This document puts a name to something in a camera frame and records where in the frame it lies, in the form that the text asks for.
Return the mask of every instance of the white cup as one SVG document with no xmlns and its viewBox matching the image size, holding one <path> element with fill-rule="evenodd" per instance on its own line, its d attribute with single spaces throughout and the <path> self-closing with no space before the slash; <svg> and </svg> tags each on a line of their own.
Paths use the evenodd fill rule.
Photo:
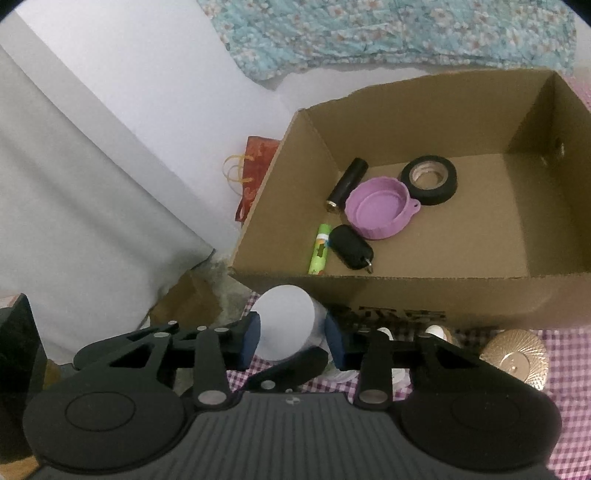
<svg viewBox="0 0 591 480">
<path fill-rule="evenodd" d="M 252 306 L 261 318 L 261 340 L 255 355 L 280 362 L 324 339 L 326 309 L 295 285 L 265 292 Z"/>
</svg>

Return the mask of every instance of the ribbed black surface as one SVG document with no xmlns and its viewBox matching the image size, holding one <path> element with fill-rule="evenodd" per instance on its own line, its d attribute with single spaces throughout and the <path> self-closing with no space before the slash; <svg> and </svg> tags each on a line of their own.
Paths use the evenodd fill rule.
<svg viewBox="0 0 591 480">
<path fill-rule="evenodd" d="M 183 441 L 132 472 L 80 476 L 45 467 L 33 480 L 555 480 L 543 466 L 485 475 L 449 467 L 410 444 L 384 413 L 343 394 L 246 393 L 196 419 Z"/>
</svg>

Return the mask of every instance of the red gift bag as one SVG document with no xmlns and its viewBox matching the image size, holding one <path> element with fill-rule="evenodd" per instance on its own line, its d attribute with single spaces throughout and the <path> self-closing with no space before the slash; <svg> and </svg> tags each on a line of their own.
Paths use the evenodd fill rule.
<svg viewBox="0 0 591 480">
<path fill-rule="evenodd" d="M 248 137 L 245 154 L 230 157 L 243 158 L 242 178 L 238 180 L 242 183 L 242 199 L 236 211 L 237 222 L 244 223 L 246 220 L 279 143 L 279 140 L 272 138 Z"/>
</svg>

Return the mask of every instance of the brown paper bag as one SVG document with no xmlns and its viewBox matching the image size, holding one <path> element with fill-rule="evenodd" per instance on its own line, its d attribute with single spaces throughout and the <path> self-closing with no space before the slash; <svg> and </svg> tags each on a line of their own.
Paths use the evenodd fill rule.
<svg viewBox="0 0 591 480">
<path fill-rule="evenodd" d="M 183 329 L 211 325 L 222 309 L 207 281 L 188 270 L 148 312 L 150 325 L 176 320 Z"/>
</svg>

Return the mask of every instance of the blue floral fabric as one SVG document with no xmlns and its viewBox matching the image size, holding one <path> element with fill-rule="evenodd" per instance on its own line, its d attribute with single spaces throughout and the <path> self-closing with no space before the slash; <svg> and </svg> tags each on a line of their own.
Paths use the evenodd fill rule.
<svg viewBox="0 0 591 480">
<path fill-rule="evenodd" d="M 574 15 L 560 0 L 197 1 L 253 80 L 338 63 L 574 62 Z"/>
</svg>

